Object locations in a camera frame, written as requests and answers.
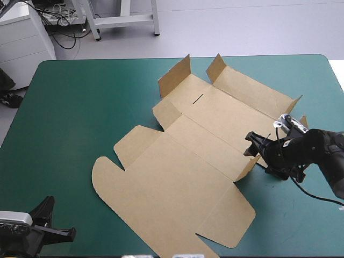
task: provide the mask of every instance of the white desk leg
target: white desk leg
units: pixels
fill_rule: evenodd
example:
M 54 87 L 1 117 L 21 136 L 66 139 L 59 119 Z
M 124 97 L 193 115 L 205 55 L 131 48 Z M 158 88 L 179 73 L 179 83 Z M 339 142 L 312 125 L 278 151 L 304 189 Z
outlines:
M 157 17 L 156 0 L 150 0 L 150 1 L 152 3 L 154 34 L 156 36 L 159 36 L 160 35 L 160 30 L 159 30 L 159 20 L 158 20 L 158 17 Z
M 90 0 L 82 0 L 82 4 L 85 9 L 86 17 L 88 20 L 88 23 L 91 27 L 93 37 L 95 37 L 96 40 L 101 40 L 101 36 L 99 35 L 99 31 L 95 25 L 95 14 L 93 12 L 93 7 L 90 3 Z
M 130 16 L 130 2 L 131 0 L 121 0 L 120 2 L 120 15 Z

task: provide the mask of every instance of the black cable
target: black cable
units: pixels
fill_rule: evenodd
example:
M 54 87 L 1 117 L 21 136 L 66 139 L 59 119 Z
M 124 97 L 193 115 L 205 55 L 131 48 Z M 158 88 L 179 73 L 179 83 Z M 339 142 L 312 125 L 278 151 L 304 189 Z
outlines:
M 315 198 L 315 199 L 318 199 L 318 200 L 324 200 L 326 202 L 330 202 L 330 203 L 336 203 L 336 204 L 339 204 L 340 206 L 344 206 L 344 203 L 341 203 L 337 200 L 332 200 L 332 199 L 327 199 L 327 198 L 322 198 L 322 197 L 319 197 L 319 196 L 315 196 L 309 192 L 307 192 L 305 189 L 303 189 L 296 181 L 294 178 L 290 177 L 291 180 L 294 182 L 294 184 L 305 194 L 307 194 L 308 196 L 312 197 L 312 198 Z
M 90 32 L 91 32 L 92 30 L 90 29 L 85 35 L 82 35 L 82 36 L 76 36 L 76 38 L 77 39 L 82 39 L 82 38 L 84 38 L 84 37 L 86 37 L 88 34 L 90 34 Z M 65 36 L 67 36 L 67 37 L 70 37 L 70 38 L 73 38 L 73 36 L 71 36 L 71 35 L 67 35 L 67 34 L 64 34 L 64 33 L 62 33 L 62 32 L 59 32 L 59 31 L 57 31 L 57 33 L 59 33 L 59 34 L 61 34 L 61 35 L 65 35 Z
M 278 145 L 279 145 L 279 151 L 281 152 L 281 157 L 285 163 L 285 160 L 284 160 L 284 157 L 283 157 L 283 152 L 282 152 L 282 145 L 281 145 L 281 142 L 280 142 L 280 138 L 278 137 L 278 128 L 276 128 L 276 138 L 277 138 L 277 141 L 278 141 Z M 315 196 L 309 192 L 307 192 L 305 189 L 303 189 L 297 182 L 294 178 L 292 178 L 290 176 L 291 180 L 294 182 L 294 184 L 298 187 L 298 189 L 300 189 L 304 194 L 314 198 L 314 199 L 317 199 L 317 200 L 323 200 L 325 202 L 330 202 L 330 203 L 335 203 L 335 204 L 338 204 L 340 206 L 344 206 L 344 203 L 341 203 L 337 200 L 332 200 L 332 199 L 327 199 L 327 198 L 322 198 L 322 197 L 319 197 L 319 196 Z
M 41 17 L 42 23 L 43 23 L 44 25 L 52 25 L 52 23 L 49 22 L 49 21 L 43 16 L 44 13 L 49 14 L 49 15 L 54 16 L 55 18 L 57 18 L 57 19 L 58 19 L 58 20 L 57 20 L 57 25 L 59 25 L 59 21 L 61 21 L 62 19 L 64 19 L 64 20 L 67 22 L 68 26 L 71 25 L 70 22 L 69 22 L 69 20 L 68 20 L 65 16 L 63 16 L 62 14 L 60 14 L 60 13 L 54 13 L 54 12 L 45 11 L 45 8 L 44 8 L 44 9 L 41 9 L 41 8 L 35 7 L 35 6 L 31 5 L 31 4 L 29 4 L 27 1 L 22 1 L 22 2 L 26 3 L 28 6 L 30 6 L 33 10 L 35 10 L 35 11 L 37 12 L 37 14 Z M 64 49 L 72 49 L 72 48 L 75 47 L 77 37 L 75 36 L 75 32 L 74 32 L 74 31 L 73 31 L 73 36 L 70 36 L 70 37 L 74 38 L 74 42 L 73 42 L 73 45 L 72 45 L 71 47 L 65 47 L 65 46 L 61 45 L 61 44 L 59 43 L 59 41 L 57 40 L 57 38 L 55 37 L 55 33 L 56 33 L 56 32 L 57 32 L 57 33 L 60 33 L 60 32 L 58 32 L 58 31 L 55 31 L 55 32 L 54 32 L 53 34 L 51 34 L 50 36 L 55 40 L 55 42 L 56 42 L 60 47 L 62 47 L 62 48 L 64 48 Z

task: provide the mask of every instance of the cable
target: cable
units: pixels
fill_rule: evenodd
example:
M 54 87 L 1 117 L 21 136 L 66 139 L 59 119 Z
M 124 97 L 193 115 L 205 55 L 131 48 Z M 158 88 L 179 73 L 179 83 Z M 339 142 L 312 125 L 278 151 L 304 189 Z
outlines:
M 276 128 L 276 138 L 277 138 L 277 141 L 278 141 L 278 145 L 279 145 L 279 151 L 281 152 L 281 157 L 282 157 L 282 160 L 283 162 L 285 163 L 285 160 L 284 160 L 284 157 L 283 157 L 283 152 L 282 152 L 282 145 L 281 145 L 281 142 L 280 142 L 280 138 L 278 137 L 278 128 Z M 296 180 L 291 177 L 291 180 L 294 182 L 294 184 L 298 187 L 298 189 L 300 189 L 304 194 L 314 198 L 314 199 L 317 199 L 317 200 L 323 200 L 325 202 L 330 202 L 330 203 L 335 203 L 335 204 L 338 204 L 340 206 L 344 206 L 344 203 L 342 202 L 339 202 L 337 200 L 332 200 L 332 199 L 327 199 L 327 198 L 322 198 L 322 197 L 319 197 L 319 196 L 315 196 L 309 192 L 307 192 L 305 189 L 303 189 L 297 182 Z
M 303 192 L 305 193 L 306 195 L 312 197 L 312 198 L 315 198 L 315 199 L 318 199 L 318 200 L 324 200 L 326 202 L 330 202 L 330 203 L 336 203 L 336 204 L 339 204 L 340 206 L 344 206 L 344 203 L 341 203 L 337 200 L 332 200 L 332 199 L 327 199 L 327 198 L 322 198 L 322 197 L 319 197 L 319 196 L 315 196 L 315 195 L 312 195 L 311 193 L 307 192 L 305 189 L 303 189 L 296 181 L 294 178 L 290 177 L 291 180 L 294 182 L 294 184 Z
M 75 10 L 72 9 L 72 8 L 67 8 L 65 6 L 61 6 L 59 4 L 55 4 L 53 6 L 53 12 L 50 12 L 50 11 L 46 11 L 46 8 L 48 7 L 48 5 L 46 5 L 43 9 L 42 8 L 38 8 L 34 5 L 31 5 L 29 4 L 27 1 L 22 1 L 24 3 L 26 3 L 28 6 L 30 6 L 33 10 L 35 10 L 38 15 L 41 17 L 41 20 L 42 20 L 42 23 L 43 25 L 52 25 L 52 23 L 48 20 L 48 18 L 45 16 L 45 15 L 50 15 L 52 17 L 55 17 L 56 18 L 56 23 L 58 26 L 63 26 L 63 27 L 66 27 L 66 26 L 69 26 L 71 25 L 69 19 L 71 19 L 71 16 L 74 16 L 75 19 L 77 18 L 77 16 L 75 16 Z M 59 7 L 59 10 L 60 12 L 55 12 L 55 7 L 58 6 Z M 73 30 L 73 35 L 67 35 L 67 34 L 64 34 L 62 32 L 60 32 L 59 30 L 56 30 L 56 31 L 53 31 L 52 34 L 49 34 L 49 36 L 51 36 L 55 42 L 62 48 L 64 49 L 72 49 L 75 47 L 76 45 L 76 39 L 81 39 L 81 38 L 84 38 L 86 37 L 89 33 L 91 32 L 91 30 L 89 30 L 85 35 L 82 35 L 82 36 L 76 36 L 75 35 L 75 32 Z M 61 34 L 61 35 L 64 35 L 64 36 L 67 36 L 69 38 L 73 38 L 74 39 L 74 42 L 73 42 L 73 45 L 71 47 L 65 47 L 63 45 L 60 44 L 60 42 L 57 40 L 57 38 L 55 37 L 55 34 L 58 33 L 58 34 Z
M 33 10 L 35 10 L 35 11 L 37 12 L 37 14 L 38 14 L 38 15 L 41 17 L 41 19 L 42 19 L 43 25 L 52 25 L 52 23 L 49 22 L 49 21 L 46 19 L 46 17 L 44 17 L 44 15 L 43 15 L 44 13 L 49 14 L 49 15 L 51 15 L 51 16 L 54 16 L 55 18 L 58 18 L 58 20 L 57 20 L 57 25 L 59 25 L 59 21 L 62 20 L 62 19 L 66 20 L 66 22 L 68 23 L 68 25 L 70 25 L 69 20 L 68 20 L 65 16 L 63 16 L 63 15 L 61 15 L 61 14 L 59 14 L 59 13 L 54 13 L 54 12 L 45 11 L 45 8 L 44 8 L 44 9 L 41 9 L 41 8 L 35 7 L 35 6 L 33 6 L 32 4 L 29 4 L 27 1 L 22 1 L 22 2 L 26 3 L 28 6 L 30 6 Z M 61 44 L 59 43 L 59 41 L 56 39 L 54 33 L 51 34 L 50 36 L 55 40 L 55 42 L 56 42 L 60 47 L 62 47 L 62 48 L 64 48 L 64 49 L 72 49 L 72 48 L 74 48 L 75 45 L 76 45 L 76 36 L 75 36 L 75 32 L 74 32 L 74 31 L 73 31 L 74 42 L 73 42 L 73 45 L 72 45 L 71 47 L 65 47 L 65 46 L 61 45 Z

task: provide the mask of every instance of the metal frame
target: metal frame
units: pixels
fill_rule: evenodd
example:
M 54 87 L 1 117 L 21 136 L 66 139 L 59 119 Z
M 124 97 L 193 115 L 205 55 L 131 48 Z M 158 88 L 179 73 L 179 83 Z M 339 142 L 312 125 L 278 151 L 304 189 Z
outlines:
M 154 34 L 160 35 L 159 20 L 157 17 L 156 0 L 150 0 L 152 4 L 152 14 L 130 15 L 131 0 L 121 0 L 120 16 L 97 18 L 90 0 L 82 0 L 87 20 L 90 24 L 93 36 L 96 40 L 101 40 L 100 28 L 129 27 L 137 25 L 154 25 Z

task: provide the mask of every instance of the white cabinet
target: white cabinet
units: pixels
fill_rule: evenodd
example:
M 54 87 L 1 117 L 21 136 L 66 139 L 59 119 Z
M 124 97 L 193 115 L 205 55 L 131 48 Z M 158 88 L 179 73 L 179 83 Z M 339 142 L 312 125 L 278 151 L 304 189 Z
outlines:
M 56 60 L 54 46 L 38 14 L 25 3 L 17 3 L 0 19 L 0 68 L 16 83 L 30 84 L 37 66 Z

